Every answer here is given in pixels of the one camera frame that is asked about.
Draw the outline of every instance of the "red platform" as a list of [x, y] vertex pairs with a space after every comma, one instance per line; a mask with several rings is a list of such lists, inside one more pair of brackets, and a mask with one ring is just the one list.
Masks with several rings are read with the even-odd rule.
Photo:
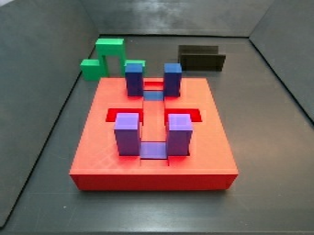
[[[160, 82], [161, 79], [144, 79]], [[160, 83], [144, 85], [159, 90]], [[183, 78], [180, 97], [164, 99], [164, 110], [151, 107], [141, 97], [127, 97], [125, 80], [103, 78], [85, 121], [69, 175], [81, 190], [223, 190], [238, 175], [230, 144], [219, 120], [216, 106], [204, 78]], [[168, 160], [140, 160], [140, 156], [119, 156], [112, 108], [141, 113], [144, 141], [164, 141], [168, 113], [189, 113], [192, 137], [189, 156]]]

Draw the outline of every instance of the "red block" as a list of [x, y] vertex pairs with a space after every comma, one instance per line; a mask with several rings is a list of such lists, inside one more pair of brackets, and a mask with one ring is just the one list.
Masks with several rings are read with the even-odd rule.
[[[144, 125], [144, 109], [149, 107], [141, 98], [127, 97], [124, 79], [100, 80], [69, 170], [79, 189], [223, 190], [231, 186], [238, 169], [206, 79], [183, 78], [180, 94], [177, 98], [165, 97], [164, 108], [200, 110], [201, 122], [192, 123], [189, 156], [169, 156], [168, 160], [121, 157], [115, 144], [113, 122], [105, 122], [104, 118], [108, 109], [143, 108]], [[145, 137], [149, 139], [153, 135], [149, 133]]]

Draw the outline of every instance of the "gray backdrop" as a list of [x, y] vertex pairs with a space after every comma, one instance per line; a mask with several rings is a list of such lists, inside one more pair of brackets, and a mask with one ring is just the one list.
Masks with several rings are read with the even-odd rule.
[[275, 0], [250, 39], [314, 119], [314, 1]]
[[77, 0], [0, 7], [0, 227], [96, 38]]
[[81, 0], [100, 34], [248, 37], [274, 0]]

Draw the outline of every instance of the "gray floor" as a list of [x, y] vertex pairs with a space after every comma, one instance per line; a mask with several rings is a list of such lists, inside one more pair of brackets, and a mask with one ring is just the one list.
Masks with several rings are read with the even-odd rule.
[[212, 89], [240, 172], [231, 189], [80, 192], [67, 173], [97, 87], [80, 79], [2, 231], [314, 231], [306, 116], [247, 39], [127, 37], [127, 56], [157, 76], [179, 44], [219, 45], [227, 54], [222, 73], [185, 76], [206, 76]]

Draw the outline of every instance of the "toy block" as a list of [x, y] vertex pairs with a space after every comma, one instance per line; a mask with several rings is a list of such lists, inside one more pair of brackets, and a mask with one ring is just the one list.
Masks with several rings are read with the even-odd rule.
[[109, 75], [107, 56], [117, 56], [120, 61], [120, 71], [124, 74], [124, 64], [127, 60], [125, 55], [125, 44], [123, 39], [97, 39], [96, 41], [96, 52], [100, 64], [100, 70], [103, 73]]
[[140, 154], [139, 114], [119, 113], [116, 115], [113, 134], [120, 156]]
[[143, 91], [143, 100], [163, 101], [163, 91]]
[[164, 96], [180, 96], [181, 66], [179, 63], [164, 64]]
[[128, 63], [125, 68], [127, 95], [143, 96], [141, 65]]
[[105, 75], [100, 72], [99, 60], [83, 60], [80, 67], [85, 81], [97, 81]]
[[145, 74], [145, 61], [139, 61], [139, 60], [125, 60], [124, 63], [124, 70], [127, 68], [128, 63], [139, 63], [141, 65], [141, 74]]
[[141, 159], [165, 160], [165, 142], [141, 142]]
[[222, 71], [226, 55], [218, 54], [218, 46], [180, 45], [177, 62], [183, 71]]
[[141, 141], [165, 141], [163, 111], [163, 102], [143, 101]]
[[188, 156], [192, 133], [189, 114], [169, 114], [167, 133], [167, 155]]

